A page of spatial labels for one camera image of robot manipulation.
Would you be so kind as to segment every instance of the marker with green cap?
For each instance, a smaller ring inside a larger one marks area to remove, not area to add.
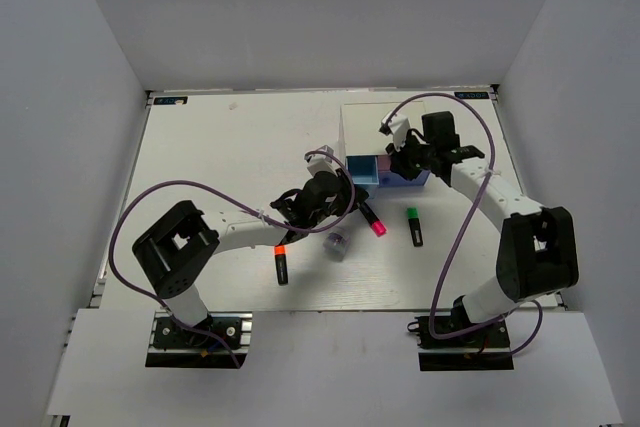
[[[422,230],[420,229],[420,219],[418,218],[418,209],[409,207],[407,209],[407,218],[409,219],[409,230],[411,230],[411,240],[414,247],[422,247]]]

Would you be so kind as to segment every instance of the white platform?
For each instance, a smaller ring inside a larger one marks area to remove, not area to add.
[[[620,422],[580,313],[545,316],[503,372],[420,372],[410,313],[262,312],[240,371],[145,368],[153,311],[78,314],[48,413],[69,427],[398,425],[597,427]],[[536,314],[507,320],[512,345]]]
[[[362,102],[399,103],[416,92],[330,91],[190,95],[186,105],[151,108],[130,199],[169,179],[190,179],[214,186],[254,207],[268,204],[309,179],[303,154],[338,139],[340,107]],[[477,120],[456,102],[428,98],[427,111],[451,110],[463,145],[489,152]],[[517,185],[516,175],[490,100],[470,101],[489,124],[497,146],[496,166]],[[372,136],[379,136],[377,131]],[[229,210],[224,201],[191,188],[172,187],[145,200],[125,224],[116,251],[123,275],[150,288],[131,253],[131,245],[173,204],[192,199],[203,210]],[[288,248],[289,285],[278,286],[270,248],[216,255],[197,285],[213,311],[407,309],[429,307],[445,257],[470,203],[432,177],[423,189],[380,191],[371,203],[388,228],[376,238],[359,213],[344,225],[353,233],[342,263],[323,252],[324,235]],[[425,245],[414,248],[406,208],[418,207]],[[498,232],[482,214],[467,232],[440,299],[449,308],[455,298],[479,286],[495,272]],[[149,299],[107,277],[106,308],[152,307]],[[553,296],[542,299],[557,305]]]

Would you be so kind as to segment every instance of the pink object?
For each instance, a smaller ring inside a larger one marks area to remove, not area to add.
[[[376,233],[378,237],[382,237],[384,234],[387,233],[387,228],[379,220],[371,224],[371,228],[373,229],[373,231]]]

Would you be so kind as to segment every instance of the gray wall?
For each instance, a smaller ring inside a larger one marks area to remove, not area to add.
[[[94,0],[0,0],[2,425],[40,425],[144,120]]]
[[[97,0],[147,89],[502,80],[544,0]]]
[[[625,425],[640,425],[640,0],[547,0],[501,88],[530,194],[571,210],[583,309]]]

